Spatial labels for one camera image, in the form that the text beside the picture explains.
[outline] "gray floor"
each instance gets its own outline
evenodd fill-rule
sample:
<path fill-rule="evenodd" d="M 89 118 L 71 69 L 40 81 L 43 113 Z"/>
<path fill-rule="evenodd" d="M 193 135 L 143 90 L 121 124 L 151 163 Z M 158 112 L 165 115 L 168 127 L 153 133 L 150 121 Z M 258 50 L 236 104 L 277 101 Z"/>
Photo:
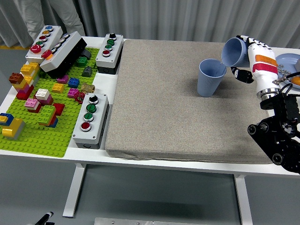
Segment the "gray floor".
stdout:
<path fill-rule="evenodd" d="M 0 50 L 0 96 L 26 52 Z M 96 217 L 239 224 L 231 175 L 98 165 L 88 166 L 75 218 L 63 218 L 74 170 L 74 164 L 0 157 L 0 224 L 34 224 L 48 211 L 57 225 L 93 225 Z M 300 179 L 249 176 L 246 184 L 255 225 L 299 223 Z"/>

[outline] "lego baseplate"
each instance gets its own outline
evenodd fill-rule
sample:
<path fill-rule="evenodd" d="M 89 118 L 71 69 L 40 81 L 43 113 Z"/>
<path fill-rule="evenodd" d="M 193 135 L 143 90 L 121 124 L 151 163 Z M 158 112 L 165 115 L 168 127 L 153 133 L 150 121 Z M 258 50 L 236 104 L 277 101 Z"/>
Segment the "lego baseplate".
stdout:
<path fill-rule="evenodd" d="M 92 55 L 91 59 L 86 65 L 92 68 L 92 76 L 82 77 L 84 67 L 77 67 L 76 62 L 67 72 L 69 78 L 73 77 L 80 80 L 78 88 L 80 88 L 84 82 L 87 84 L 92 84 L 97 72 L 97 67 L 95 64 L 99 49 L 86 49 L 90 51 Z M 48 89 L 54 99 L 53 103 L 65 104 L 62 115 L 57 116 L 58 124 L 56 128 L 39 125 L 37 120 L 40 113 L 28 112 L 24 107 L 26 101 L 15 98 L 7 110 L 7 113 L 11 113 L 15 118 L 23 119 L 25 122 L 25 128 L 17 140 L 9 140 L 5 138 L 1 133 L 2 128 L 0 128 L 0 149 L 60 158 L 65 155 L 79 111 L 81 109 L 81 105 L 78 104 L 73 98 L 68 98 L 68 91 L 70 88 L 67 84 L 64 84 L 63 93 L 59 94 L 52 92 L 52 87 L 55 83 L 57 83 L 55 79 L 51 79 L 50 76 L 41 72 L 39 75 L 39 80 L 35 85 L 30 98 L 33 98 L 33 95 L 38 89 Z"/>

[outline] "black pen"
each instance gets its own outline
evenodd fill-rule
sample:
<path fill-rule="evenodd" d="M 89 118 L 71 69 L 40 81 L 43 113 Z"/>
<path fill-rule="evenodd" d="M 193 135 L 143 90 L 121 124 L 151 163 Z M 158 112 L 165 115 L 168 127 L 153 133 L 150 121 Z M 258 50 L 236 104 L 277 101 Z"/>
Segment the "black pen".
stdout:
<path fill-rule="evenodd" d="M 46 213 L 35 225 L 44 225 L 53 216 L 53 212 Z"/>

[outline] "blue plastic cup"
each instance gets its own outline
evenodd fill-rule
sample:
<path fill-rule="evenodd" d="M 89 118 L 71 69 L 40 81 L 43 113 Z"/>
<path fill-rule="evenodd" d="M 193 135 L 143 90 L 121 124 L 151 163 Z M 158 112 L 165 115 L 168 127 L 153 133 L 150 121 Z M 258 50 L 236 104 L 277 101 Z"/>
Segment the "blue plastic cup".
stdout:
<path fill-rule="evenodd" d="M 200 62 L 197 92 L 202 97 L 210 97 L 216 91 L 226 74 L 226 66 L 219 60 L 206 59 Z"/>
<path fill-rule="evenodd" d="M 221 58 L 227 67 L 250 67 L 246 43 L 237 37 L 225 43 Z"/>

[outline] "person's leg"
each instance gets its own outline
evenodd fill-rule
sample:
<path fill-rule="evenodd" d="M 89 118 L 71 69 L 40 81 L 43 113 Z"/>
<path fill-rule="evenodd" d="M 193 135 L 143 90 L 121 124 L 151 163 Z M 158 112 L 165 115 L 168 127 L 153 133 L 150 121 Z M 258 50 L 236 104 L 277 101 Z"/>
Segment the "person's leg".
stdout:
<path fill-rule="evenodd" d="M 14 0 L 29 35 L 35 40 L 44 27 L 44 17 L 40 0 Z"/>
<path fill-rule="evenodd" d="M 67 32 L 73 33 L 78 31 L 81 36 L 85 36 L 83 24 L 77 14 L 75 5 L 72 0 L 48 0 L 50 5 L 57 12 L 66 26 Z"/>

